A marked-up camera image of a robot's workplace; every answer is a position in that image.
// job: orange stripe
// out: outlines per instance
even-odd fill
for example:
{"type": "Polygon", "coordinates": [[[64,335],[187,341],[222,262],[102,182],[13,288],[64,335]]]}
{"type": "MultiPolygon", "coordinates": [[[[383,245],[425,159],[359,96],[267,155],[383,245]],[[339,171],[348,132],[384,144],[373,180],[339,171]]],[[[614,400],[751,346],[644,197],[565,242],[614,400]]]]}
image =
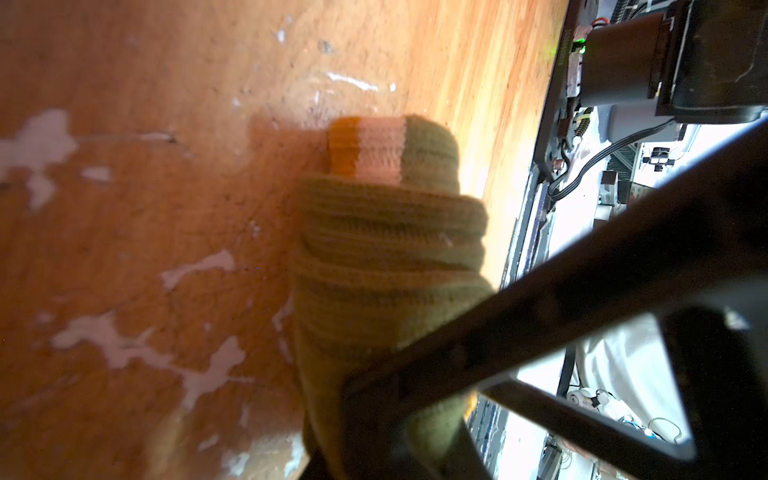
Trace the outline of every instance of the orange stripe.
{"type": "Polygon", "coordinates": [[[355,163],[360,155],[357,140],[357,124],[360,117],[344,117],[334,120],[328,127],[328,152],[331,156],[331,173],[344,178],[355,177],[355,163]]]}

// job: wire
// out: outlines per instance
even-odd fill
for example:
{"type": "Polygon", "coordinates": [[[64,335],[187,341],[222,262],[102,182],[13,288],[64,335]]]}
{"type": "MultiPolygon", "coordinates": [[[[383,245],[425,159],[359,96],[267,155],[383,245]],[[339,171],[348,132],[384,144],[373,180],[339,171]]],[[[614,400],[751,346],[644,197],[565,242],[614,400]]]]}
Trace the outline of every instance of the wire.
{"type": "Polygon", "coordinates": [[[566,173],[571,171],[571,159],[568,158],[568,155],[565,154],[565,142],[563,142],[560,145],[560,155],[562,155],[563,161],[565,162],[565,166],[566,166],[565,172],[560,174],[560,176],[562,177],[563,175],[565,175],[566,173]]]}
{"type": "Polygon", "coordinates": [[[574,453],[571,450],[563,452],[563,456],[560,457],[560,470],[568,470],[574,462],[574,453]],[[565,460],[568,460],[568,466],[563,466],[565,460]]]}
{"type": "Polygon", "coordinates": [[[557,187],[565,180],[565,176],[561,175],[554,179],[554,181],[549,185],[549,188],[547,188],[547,195],[554,200],[554,201],[560,201],[564,198],[566,198],[569,194],[573,193],[574,190],[579,186],[581,183],[581,179],[584,178],[584,175],[595,165],[598,164],[599,161],[606,158],[608,155],[612,155],[616,151],[618,151],[620,148],[624,148],[629,144],[633,144],[636,141],[640,141],[644,139],[645,137],[650,137],[653,134],[657,134],[658,132],[662,131],[664,128],[667,127],[667,125],[674,122],[674,118],[671,118],[667,121],[665,121],[663,124],[659,124],[655,127],[646,128],[645,130],[640,130],[636,133],[633,133],[632,135],[628,135],[621,140],[613,143],[611,146],[604,148],[602,151],[600,151],[597,155],[592,157],[582,168],[581,171],[578,173],[575,179],[573,179],[572,182],[570,182],[566,187],[564,187],[560,191],[556,191],[557,187]]]}
{"type": "Polygon", "coordinates": [[[650,429],[652,432],[654,432],[654,428],[653,428],[653,426],[652,426],[652,425],[653,425],[653,424],[654,424],[654,422],[655,422],[655,421],[657,421],[657,420],[664,420],[665,422],[669,422],[669,423],[671,423],[672,425],[674,425],[674,428],[676,428],[676,429],[677,429],[677,436],[676,436],[676,437],[673,439],[673,442],[675,442],[675,444],[677,444],[677,440],[680,440],[680,438],[683,436],[683,431],[682,431],[682,430],[680,430],[680,427],[679,427],[679,426],[677,426],[677,423],[673,422],[672,420],[669,420],[669,419],[665,419],[664,417],[656,417],[655,419],[651,419],[651,421],[650,421],[650,422],[648,422],[648,428],[649,428],[649,429],[650,429]]]}
{"type": "Polygon", "coordinates": [[[608,392],[607,390],[603,390],[603,389],[597,389],[597,390],[595,390],[595,391],[594,391],[594,394],[595,394],[595,395],[597,395],[597,394],[598,394],[598,393],[600,393],[600,392],[606,392],[608,395],[610,395],[610,396],[612,396],[612,397],[616,398],[616,395],[614,395],[614,394],[613,394],[613,393],[611,393],[611,392],[608,392]]]}
{"type": "Polygon", "coordinates": [[[648,7],[648,2],[638,3],[637,7],[632,13],[630,13],[629,18],[627,18],[627,20],[632,20],[633,18],[640,16],[640,14],[642,13],[647,13],[647,7],[648,7]]]}

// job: wooden floor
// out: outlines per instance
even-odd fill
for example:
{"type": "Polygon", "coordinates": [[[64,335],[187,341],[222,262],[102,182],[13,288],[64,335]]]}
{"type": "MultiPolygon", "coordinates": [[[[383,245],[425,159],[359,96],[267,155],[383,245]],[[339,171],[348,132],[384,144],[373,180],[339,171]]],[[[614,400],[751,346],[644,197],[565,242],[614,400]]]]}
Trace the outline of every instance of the wooden floor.
{"type": "Polygon", "coordinates": [[[298,475],[323,129],[447,125],[498,284],[565,3],[0,2],[0,478],[298,475]]]}

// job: black cable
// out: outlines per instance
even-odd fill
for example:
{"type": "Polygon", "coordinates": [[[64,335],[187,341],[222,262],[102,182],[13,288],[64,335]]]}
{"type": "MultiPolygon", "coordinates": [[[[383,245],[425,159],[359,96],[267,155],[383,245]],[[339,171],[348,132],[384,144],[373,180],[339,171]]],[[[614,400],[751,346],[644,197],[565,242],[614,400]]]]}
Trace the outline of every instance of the black cable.
{"type": "Polygon", "coordinates": [[[564,143],[565,142],[563,142],[563,144],[560,145],[560,155],[563,157],[563,162],[565,162],[566,168],[565,168],[565,172],[560,174],[560,177],[562,177],[563,175],[565,175],[566,173],[571,171],[571,159],[568,158],[568,155],[565,154],[565,144],[564,143]]]}
{"type": "Polygon", "coordinates": [[[610,147],[607,147],[600,151],[597,155],[592,157],[587,164],[585,164],[581,171],[578,173],[576,178],[570,182],[565,188],[563,188],[560,191],[555,191],[555,189],[563,183],[563,180],[565,180],[564,175],[560,175],[559,177],[555,178],[554,181],[549,185],[549,188],[547,189],[547,195],[553,200],[553,201],[560,201],[564,198],[566,198],[569,194],[571,194],[581,183],[581,179],[584,177],[584,175],[598,164],[599,161],[606,158],[608,155],[614,154],[616,151],[618,151],[620,148],[624,148],[629,144],[633,144],[636,141],[640,141],[644,139],[645,137],[650,137],[653,134],[657,134],[658,132],[662,131],[664,128],[667,127],[667,125],[674,122],[674,118],[671,118],[667,121],[665,121],[663,124],[657,125],[655,127],[646,128],[645,130],[638,131],[636,133],[633,133],[632,135],[628,135],[621,140],[613,143],[610,147]]]}
{"type": "MultiPolygon", "coordinates": [[[[584,110],[584,113],[582,115],[589,115],[594,110],[593,107],[588,107],[584,110]]],[[[589,127],[589,117],[586,117],[585,119],[581,120],[576,127],[576,130],[574,131],[574,137],[583,137],[584,133],[587,131],[587,127],[589,127]]]]}
{"type": "Polygon", "coordinates": [[[565,358],[563,358],[563,368],[560,371],[560,381],[555,395],[565,398],[568,395],[568,387],[571,383],[571,377],[574,375],[574,366],[576,365],[576,345],[572,344],[565,347],[565,358]]]}

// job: paint stain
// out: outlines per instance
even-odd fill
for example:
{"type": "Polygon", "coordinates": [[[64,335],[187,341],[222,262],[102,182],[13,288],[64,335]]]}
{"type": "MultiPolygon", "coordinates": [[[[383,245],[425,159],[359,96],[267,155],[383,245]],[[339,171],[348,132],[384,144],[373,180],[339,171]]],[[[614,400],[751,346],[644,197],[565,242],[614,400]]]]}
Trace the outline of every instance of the paint stain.
{"type": "Polygon", "coordinates": [[[35,316],[35,322],[38,325],[45,325],[46,323],[52,322],[55,318],[56,315],[51,312],[40,312],[35,316]]]}
{"type": "Polygon", "coordinates": [[[283,331],[283,320],[293,313],[293,294],[288,296],[288,300],[285,305],[280,307],[280,310],[272,316],[272,327],[277,332],[277,348],[280,350],[280,354],[283,356],[289,365],[293,365],[293,355],[288,347],[288,342],[283,331]]]}
{"type": "Polygon", "coordinates": [[[166,270],[160,274],[160,278],[163,280],[165,290],[170,292],[178,286],[181,279],[188,273],[212,270],[214,268],[220,268],[225,272],[235,270],[235,260],[229,250],[221,250],[219,253],[209,255],[199,262],[188,263],[172,270],[166,270]]]}
{"type": "Polygon", "coordinates": [[[4,413],[8,417],[12,417],[20,413],[24,413],[31,409],[34,409],[38,407],[41,403],[47,402],[49,400],[53,400],[56,394],[60,393],[62,390],[67,389],[73,386],[75,383],[79,382],[81,377],[82,376],[79,374],[72,375],[72,376],[59,377],[51,385],[48,385],[43,389],[38,390],[32,395],[15,403],[14,405],[11,406],[10,409],[6,410],[4,413]]]}
{"type": "Polygon", "coordinates": [[[112,181],[112,170],[109,167],[86,167],[80,170],[80,176],[97,182],[112,181]]]}
{"type": "Polygon", "coordinates": [[[175,143],[176,138],[173,135],[164,131],[150,131],[145,134],[137,134],[136,139],[139,141],[166,141],[175,143]]]}
{"type": "Polygon", "coordinates": [[[203,450],[208,450],[210,447],[216,445],[218,442],[219,442],[219,435],[214,433],[207,439],[197,444],[197,451],[202,452],[203,450]]]}
{"type": "Polygon", "coordinates": [[[29,208],[38,210],[56,191],[45,169],[64,163],[77,149],[78,142],[68,133],[67,112],[46,110],[29,118],[12,140],[0,140],[0,180],[10,168],[29,169],[29,208]]]}
{"type": "Polygon", "coordinates": [[[299,469],[301,457],[304,455],[304,445],[301,442],[301,435],[295,434],[290,438],[290,460],[286,462],[283,468],[283,477],[288,480],[290,474],[299,469]]]}
{"type": "Polygon", "coordinates": [[[245,472],[245,465],[249,458],[248,453],[236,454],[231,450],[226,450],[221,456],[221,468],[227,470],[229,475],[239,477],[245,472]]]}
{"type": "Polygon", "coordinates": [[[255,220],[251,220],[248,222],[248,229],[250,230],[250,237],[254,240],[259,238],[259,235],[261,234],[261,227],[259,227],[256,224],[255,220]]]}
{"type": "Polygon", "coordinates": [[[333,53],[333,46],[329,41],[323,40],[322,38],[317,41],[317,49],[320,50],[320,53],[325,55],[331,55],[333,53]]]}
{"type": "Polygon", "coordinates": [[[246,403],[244,403],[243,406],[240,408],[240,419],[237,421],[237,424],[243,427],[244,429],[247,429],[249,417],[250,417],[250,407],[246,403]]]}
{"type": "Polygon", "coordinates": [[[101,348],[110,368],[122,369],[131,359],[140,359],[155,369],[170,370],[181,377],[185,390],[181,406],[188,411],[194,408],[202,395],[216,391],[227,382],[253,382],[251,378],[229,376],[229,371],[246,357],[237,344],[236,336],[224,340],[210,356],[207,371],[195,372],[172,365],[173,355],[156,352],[148,346],[147,341],[153,331],[154,327],[151,327],[135,338],[122,336],[114,328],[114,312],[109,311],[99,316],[81,316],[72,320],[66,330],[51,338],[51,345],[63,350],[80,342],[90,342],[101,348]]]}
{"type": "Polygon", "coordinates": [[[363,91],[379,91],[379,87],[368,82],[358,80],[357,78],[347,77],[346,75],[333,73],[332,71],[328,71],[326,74],[328,75],[328,78],[331,79],[331,81],[343,81],[350,85],[355,85],[357,88],[363,91]]]}

